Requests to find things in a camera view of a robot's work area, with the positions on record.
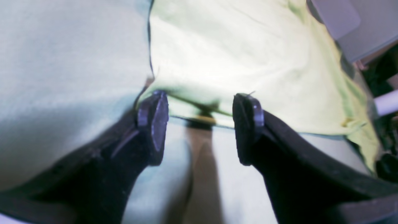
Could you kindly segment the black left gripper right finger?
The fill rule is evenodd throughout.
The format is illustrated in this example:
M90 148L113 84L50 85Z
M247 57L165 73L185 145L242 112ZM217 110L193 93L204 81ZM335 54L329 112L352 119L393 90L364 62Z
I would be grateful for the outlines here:
M381 178L333 159L247 94L233 99L240 163L263 176L279 224L396 224L397 158L379 164Z

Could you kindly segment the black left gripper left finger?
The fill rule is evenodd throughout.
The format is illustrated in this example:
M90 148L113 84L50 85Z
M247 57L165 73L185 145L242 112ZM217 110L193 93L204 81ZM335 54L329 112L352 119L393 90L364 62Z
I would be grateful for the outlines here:
M161 164L168 99L155 91L100 139L1 193L1 216L23 224L120 224L135 181Z

